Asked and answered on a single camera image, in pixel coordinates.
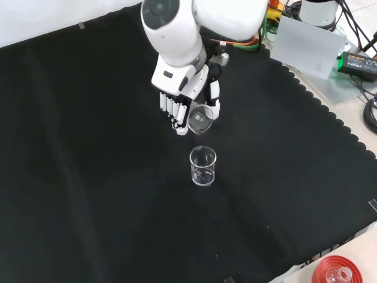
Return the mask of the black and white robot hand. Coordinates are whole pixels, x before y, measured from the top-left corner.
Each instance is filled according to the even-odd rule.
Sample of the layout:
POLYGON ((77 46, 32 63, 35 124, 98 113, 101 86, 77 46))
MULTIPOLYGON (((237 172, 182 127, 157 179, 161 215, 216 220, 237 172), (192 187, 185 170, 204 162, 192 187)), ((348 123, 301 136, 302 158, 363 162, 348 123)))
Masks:
POLYGON ((180 136, 190 130, 207 131, 220 115, 221 68, 229 61, 228 53, 211 56, 209 62, 196 71, 193 65, 172 67, 158 57, 152 77, 160 90, 160 110, 167 115, 172 128, 180 136))

